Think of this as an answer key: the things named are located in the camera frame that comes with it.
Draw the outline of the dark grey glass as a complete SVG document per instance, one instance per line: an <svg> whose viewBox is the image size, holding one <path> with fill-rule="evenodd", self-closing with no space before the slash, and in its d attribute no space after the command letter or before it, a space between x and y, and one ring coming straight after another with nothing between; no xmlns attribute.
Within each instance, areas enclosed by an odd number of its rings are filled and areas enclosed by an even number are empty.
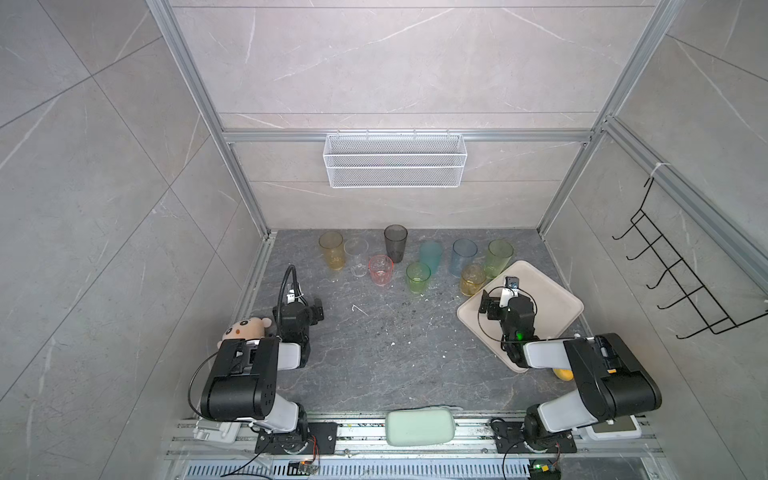
<svg viewBox="0 0 768 480"><path fill-rule="evenodd" d="M395 264L403 260L407 238L408 230L402 225L389 225L384 230L386 253Z"/></svg>

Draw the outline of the tall yellow glass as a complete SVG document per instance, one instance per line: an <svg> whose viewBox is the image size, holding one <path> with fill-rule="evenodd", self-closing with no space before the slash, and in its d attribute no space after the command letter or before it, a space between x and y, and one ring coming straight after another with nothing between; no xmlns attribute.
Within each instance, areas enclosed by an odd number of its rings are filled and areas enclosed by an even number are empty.
<svg viewBox="0 0 768 480"><path fill-rule="evenodd" d="M338 231L323 233L318 241L327 266L334 271L342 270L345 266L344 238Z"/></svg>

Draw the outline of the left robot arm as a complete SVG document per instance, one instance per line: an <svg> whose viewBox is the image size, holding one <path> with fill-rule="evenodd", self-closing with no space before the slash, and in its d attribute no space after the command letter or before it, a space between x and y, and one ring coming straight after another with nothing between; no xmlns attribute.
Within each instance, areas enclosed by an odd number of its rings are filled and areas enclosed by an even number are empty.
<svg viewBox="0 0 768 480"><path fill-rule="evenodd" d="M297 269L288 265L271 317L252 317L230 326L208 357L211 369L197 400L192 374L187 402L207 421L255 424L274 440L300 447L312 439L303 406L277 393L277 374L306 366L310 328L324 319L322 302L309 303Z"/></svg>

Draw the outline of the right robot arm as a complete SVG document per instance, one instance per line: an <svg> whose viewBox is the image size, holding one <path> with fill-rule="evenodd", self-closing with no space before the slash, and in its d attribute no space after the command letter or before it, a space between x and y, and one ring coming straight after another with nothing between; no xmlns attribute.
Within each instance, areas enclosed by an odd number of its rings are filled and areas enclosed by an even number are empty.
<svg viewBox="0 0 768 480"><path fill-rule="evenodd" d="M573 374L574 391L526 410L521 430L529 450L544 452L559 446L574 429L661 407L661 390L619 335L539 338L538 305L519 288L516 278L484 290L478 313L500 325L497 343L515 366Z"/></svg>

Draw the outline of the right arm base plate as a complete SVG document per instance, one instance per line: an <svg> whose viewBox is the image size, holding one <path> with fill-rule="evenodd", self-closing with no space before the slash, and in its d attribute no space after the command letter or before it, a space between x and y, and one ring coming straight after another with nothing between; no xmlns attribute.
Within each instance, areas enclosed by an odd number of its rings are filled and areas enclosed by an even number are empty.
<svg viewBox="0 0 768 480"><path fill-rule="evenodd" d="M571 454L577 447L570 432L552 433L544 427L527 421L507 421L492 418L489 421L499 453Z"/></svg>

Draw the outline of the beige plastic tray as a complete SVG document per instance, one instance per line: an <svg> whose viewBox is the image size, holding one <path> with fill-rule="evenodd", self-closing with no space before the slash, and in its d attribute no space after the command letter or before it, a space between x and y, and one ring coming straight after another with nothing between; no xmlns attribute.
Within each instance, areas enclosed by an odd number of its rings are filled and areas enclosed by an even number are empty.
<svg viewBox="0 0 768 480"><path fill-rule="evenodd" d="M584 311L584 304L580 299L523 260L511 264L500 275L490 280L484 289L490 291L497 287L493 295L498 296L506 276L517 277L521 281L523 294L536 301L534 327L535 334L541 339L560 337ZM510 370L525 373L526 369L516 366L501 349L502 329L499 322L488 320L484 313L478 313L481 297L482 292L478 291L460 305L457 309L458 319Z"/></svg>

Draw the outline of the clear glass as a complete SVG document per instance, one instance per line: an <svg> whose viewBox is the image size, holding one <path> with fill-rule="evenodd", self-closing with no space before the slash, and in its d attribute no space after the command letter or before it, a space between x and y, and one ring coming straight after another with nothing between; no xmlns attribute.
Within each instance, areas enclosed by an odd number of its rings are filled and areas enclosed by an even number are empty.
<svg viewBox="0 0 768 480"><path fill-rule="evenodd" d="M362 237L348 239L344 244L344 251L347 256L351 273L356 278L364 277L368 270L368 250L369 244Z"/></svg>

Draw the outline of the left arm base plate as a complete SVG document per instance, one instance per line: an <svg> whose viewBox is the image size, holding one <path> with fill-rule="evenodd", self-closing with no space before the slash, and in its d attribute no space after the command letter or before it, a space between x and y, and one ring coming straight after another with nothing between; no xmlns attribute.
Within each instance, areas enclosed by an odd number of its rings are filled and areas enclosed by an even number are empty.
<svg viewBox="0 0 768 480"><path fill-rule="evenodd" d="M335 452L339 424L310 422L290 433L260 432L255 453L273 455L332 455Z"/></svg>

